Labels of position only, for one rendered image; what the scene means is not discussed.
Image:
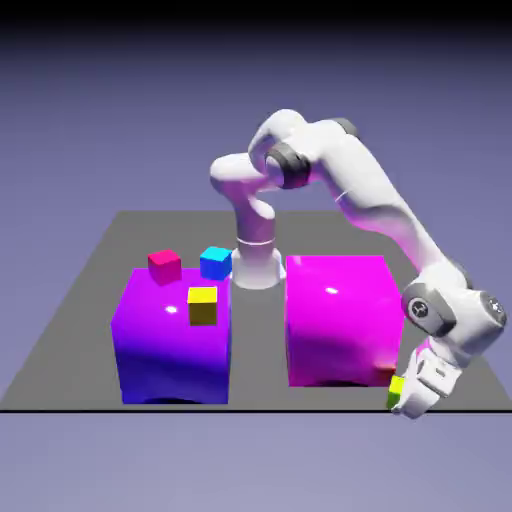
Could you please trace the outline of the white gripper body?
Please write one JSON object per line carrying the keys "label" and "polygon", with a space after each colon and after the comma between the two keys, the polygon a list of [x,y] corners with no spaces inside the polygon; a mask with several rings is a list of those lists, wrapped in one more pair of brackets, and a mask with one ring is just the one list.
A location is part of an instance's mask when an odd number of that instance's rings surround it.
{"label": "white gripper body", "polygon": [[423,384],[417,370],[422,359],[416,351],[410,356],[404,377],[404,385],[400,398],[396,405],[391,408],[395,415],[403,415],[409,419],[417,419],[434,406],[440,399],[440,395]]}

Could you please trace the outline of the small lime green cube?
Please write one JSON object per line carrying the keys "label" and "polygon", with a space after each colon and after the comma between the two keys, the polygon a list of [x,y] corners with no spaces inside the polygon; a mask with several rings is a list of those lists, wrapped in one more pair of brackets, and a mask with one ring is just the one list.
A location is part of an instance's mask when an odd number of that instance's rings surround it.
{"label": "small lime green cube", "polygon": [[387,392],[386,407],[392,410],[400,401],[405,379],[402,376],[393,375]]}

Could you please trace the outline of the small yellow cube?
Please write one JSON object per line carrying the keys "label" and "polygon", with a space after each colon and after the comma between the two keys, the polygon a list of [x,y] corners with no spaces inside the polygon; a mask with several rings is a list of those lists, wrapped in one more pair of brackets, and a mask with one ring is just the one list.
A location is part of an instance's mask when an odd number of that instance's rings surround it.
{"label": "small yellow cube", "polygon": [[211,326],[217,324],[216,287],[190,287],[187,294],[189,324]]}

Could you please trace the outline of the small cyan cube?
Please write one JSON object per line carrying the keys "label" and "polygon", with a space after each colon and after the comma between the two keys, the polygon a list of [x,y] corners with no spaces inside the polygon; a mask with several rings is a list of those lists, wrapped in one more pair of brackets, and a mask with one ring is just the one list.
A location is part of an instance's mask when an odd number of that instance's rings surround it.
{"label": "small cyan cube", "polygon": [[200,275],[209,280],[222,281],[232,272],[232,251],[216,246],[208,247],[200,256]]}

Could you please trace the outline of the small red cube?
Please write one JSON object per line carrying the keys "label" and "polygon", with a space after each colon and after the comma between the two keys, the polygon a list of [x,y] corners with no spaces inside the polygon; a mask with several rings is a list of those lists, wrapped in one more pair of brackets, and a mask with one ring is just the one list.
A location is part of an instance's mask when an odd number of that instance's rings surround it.
{"label": "small red cube", "polygon": [[182,278],[181,258],[173,250],[150,253],[147,260],[148,271],[158,285],[164,286]]}

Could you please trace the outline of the large magenta box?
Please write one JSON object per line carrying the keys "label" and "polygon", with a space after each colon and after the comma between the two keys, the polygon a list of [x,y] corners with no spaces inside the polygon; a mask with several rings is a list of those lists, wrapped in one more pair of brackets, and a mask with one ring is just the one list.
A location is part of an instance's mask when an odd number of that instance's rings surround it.
{"label": "large magenta box", "polygon": [[286,258],[285,339],[291,387],[386,387],[405,317],[382,255]]}

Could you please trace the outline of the large purple box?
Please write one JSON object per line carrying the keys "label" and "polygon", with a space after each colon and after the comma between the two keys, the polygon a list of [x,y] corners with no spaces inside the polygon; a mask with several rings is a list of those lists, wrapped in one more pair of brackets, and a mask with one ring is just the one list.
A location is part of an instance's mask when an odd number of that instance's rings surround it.
{"label": "large purple box", "polygon": [[[188,290],[217,289],[217,323],[189,324]],[[111,320],[125,404],[185,400],[226,404],[231,352],[231,283],[185,268],[182,279],[160,286],[136,268]]]}

